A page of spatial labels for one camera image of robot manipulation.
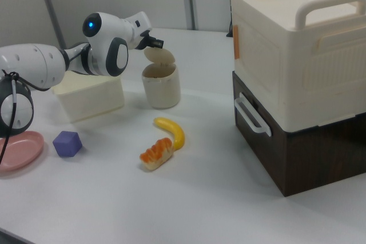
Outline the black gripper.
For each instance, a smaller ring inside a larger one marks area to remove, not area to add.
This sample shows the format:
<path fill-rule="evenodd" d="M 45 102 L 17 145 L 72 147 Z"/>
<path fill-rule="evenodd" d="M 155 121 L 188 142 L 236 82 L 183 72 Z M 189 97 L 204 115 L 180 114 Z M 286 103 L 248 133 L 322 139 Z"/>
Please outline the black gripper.
<path fill-rule="evenodd" d="M 143 50 L 146 47 L 156 47 L 158 49 L 162 49 L 164 47 L 163 40 L 151 37 L 149 33 L 150 33 L 150 31 L 147 30 L 141 34 L 142 39 L 137 46 L 137 50 Z"/>

